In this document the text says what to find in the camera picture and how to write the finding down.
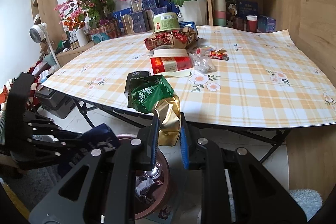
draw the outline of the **white lid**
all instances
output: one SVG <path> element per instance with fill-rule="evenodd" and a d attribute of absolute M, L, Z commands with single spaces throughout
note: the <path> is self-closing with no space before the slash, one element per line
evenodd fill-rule
<path fill-rule="evenodd" d="M 153 57 L 186 57 L 187 50 L 183 48 L 161 48 L 154 50 Z"/>
<path fill-rule="evenodd" d="M 257 16 L 246 16 L 249 21 L 257 21 Z"/>

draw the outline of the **decorative flower pot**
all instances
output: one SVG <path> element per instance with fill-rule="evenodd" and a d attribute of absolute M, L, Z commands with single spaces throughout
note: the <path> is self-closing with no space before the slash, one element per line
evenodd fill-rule
<path fill-rule="evenodd" d="M 120 37 L 121 30 L 118 26 L 118 20 L 113 19 L 104 26 L 92 29 L 90 33 L 93 43 L 96 45 L 103 40 Z"/>
<path fill-rule="evenodd" d="M 206 24 L 208 10 L 207 0 L 185 1 L 179 8 L 185 22 L 194 21 L 196 26 Z"/>
<path fill-rule="evenodd" d="M 77 36 L 79 45 L 81 47 L 85 46 L 87 44 L 87 39 L 86 39 L 86 36 L 85 36 L 84 28 L 78 29 L 76 31 L 76 36 Z"/>

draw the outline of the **barcode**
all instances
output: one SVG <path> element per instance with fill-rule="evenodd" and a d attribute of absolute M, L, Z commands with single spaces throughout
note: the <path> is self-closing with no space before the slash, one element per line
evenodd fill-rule
<path fill-rule="evenodd" d="M 164 19 L 174 19 L 174 18 L 175 18 L 174 15 L 171 15 L 171 16 L 162 16 L 161 20 L 164 20 Z"/>

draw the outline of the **black metal table frame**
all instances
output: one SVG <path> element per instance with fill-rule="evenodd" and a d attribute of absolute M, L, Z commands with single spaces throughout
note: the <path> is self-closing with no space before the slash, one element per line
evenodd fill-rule
<path fill-rule="evenodd" d="M 138 128 L 143 128 L 145 127 L 143 124 L 140 124 L 138 122 L 135 122 L 129 118 L 126 118 L 124 116 L 122 116 L 121 114 L 126 114 L 129 116 L 133 116 L 133 117 L 140 117 L 140 118 L 144 118 L 147 120 L 151 120 L 152 116 L 150 115 L 145 115 L 145 114 L 141 114 L 141 113 L 137 113 L 137 112 L 131 112 L 131 111 L 127 111 L 127 110 L 122 110 L 119 108 L 115 108 L 115 107 L 109 107 L 109 106 L 105 106 L 102 104 L 97 104 L 94 102 L 90 102 L 87 100 L 83 100 L 81 98 L 77 98 L 77 97 L 73 97 L 71 96 L 73 101 L 75 102 L 75 105 L 77 106 L 79 112 L 83 115 L 83 117 L 85 118 L 85 120 L 88 122 L 88 124 L 94 128 L 94 124 L 91 122 L 90 118 L 87 116 L 87 112 L 90 110 L 94 110 L 94 109 L 100 109 L 126 123 L 129 123 L 135 127 Z M 86 104 L 90 104 L 93 105 L 92 107 L 87 107 Z M 285 128 L 285 129 L 278 129 L 278 128 L 243 128 L 243 127 L 231 127 L 231 126 L 222 126 L 222 125 L 218 125 L 218 124 L 208 124 L 208 123 L 199 123 L 199 122 L 188 122 L 189 124 L 196 126 L 198 128 L 215 128 L 215 129 L 222 129 L 222 130 L 228 130 L 230 132 L 254 139 L 254 140 L 258 140 L 261 142 L 265 142 L 268 143 L 270 145 L 272 145 L 272 148 L 266 153 L 265 156 L 263 156 L 263 158 L 260 160 L 260 163 L 264 163 L 285 141 L 285 138 L 288 136 L 288 134 L 291 131 L 291 128 Z M 253 130 L 253 131 L 261 131 L 261 130 L 272 130 L 276 132 L 276 135 L 273 138 L 267 138 L 264 136 L 260 136 L 258 134 L 249 132 L 248 130 Z"/>

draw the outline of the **paper cup stack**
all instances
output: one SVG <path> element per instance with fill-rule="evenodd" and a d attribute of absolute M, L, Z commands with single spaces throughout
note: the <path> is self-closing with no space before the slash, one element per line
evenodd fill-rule
<path fill-rule="evenodd" d="M 216 26 L 226 26 L 226 1 L 215 0 L 214 23 Z"/>

